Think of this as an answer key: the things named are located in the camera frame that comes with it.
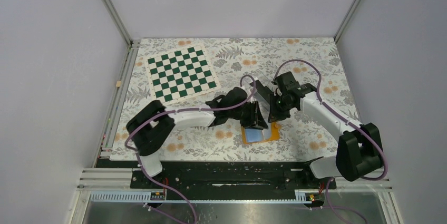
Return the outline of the orange leather card holder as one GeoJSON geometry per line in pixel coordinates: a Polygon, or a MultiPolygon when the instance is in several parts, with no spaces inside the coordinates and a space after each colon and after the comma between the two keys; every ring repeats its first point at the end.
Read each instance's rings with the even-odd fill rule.
{"type": "Polygon", "coordinates": [[[263,130],[242,128],[242,142],[254,144],[277,141],[280,139],[280,129],[281,125],[276,122],[268,124],[268,128],[263,130]]]}

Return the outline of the clear plastic card box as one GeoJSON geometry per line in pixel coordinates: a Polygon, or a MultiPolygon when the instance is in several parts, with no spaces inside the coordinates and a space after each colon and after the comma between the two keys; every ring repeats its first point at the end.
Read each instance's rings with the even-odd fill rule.
{"type": "Polygon", "coordinates": [[[256,92],[253,98],[259,102],[263,109],[270,110],[270,96],[274,94],[274,86],[269,79],[255,77],[255,83],[253,84],[253,81],[246,77],[242,80],[242,85],[249,92],[255,87],[256,92]]]}

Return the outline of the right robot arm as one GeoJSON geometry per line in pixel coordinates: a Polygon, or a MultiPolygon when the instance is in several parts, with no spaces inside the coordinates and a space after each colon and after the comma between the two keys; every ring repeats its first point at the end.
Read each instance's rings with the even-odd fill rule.
{"type": "Polygon", "coordinates": [[[296,109],[317,121],[337,141],[335,155],[309,162],[309,170],[302,174],[304,185],[315,188],[328,177],[355,181],[385,166],[380,132],[373,123],[342,117],[322,100],[317,87],[300,84],[291,72],[275,77],[272,83],[276,89],[269,95],[269,122],[288,119],[291,110],[296,109]]]}

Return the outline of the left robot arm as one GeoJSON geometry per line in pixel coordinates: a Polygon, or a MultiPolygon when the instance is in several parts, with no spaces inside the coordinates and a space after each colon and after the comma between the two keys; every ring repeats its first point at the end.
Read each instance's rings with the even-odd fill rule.
{"type": "Polygon", "coordinates": [[[227,120],[239,121],[243,128],[265,130],[268,128],[258,101],[235,87],[226,95],[220,95],[201,106],[168,111],[159,100],[150,102],[127,124],[130,141],[135,145],[137,159],[145,172],[143,181],[152,188],[163,183],[162,164],[158,150],[173,130],[196,126],[212,127],[227,120]]]}

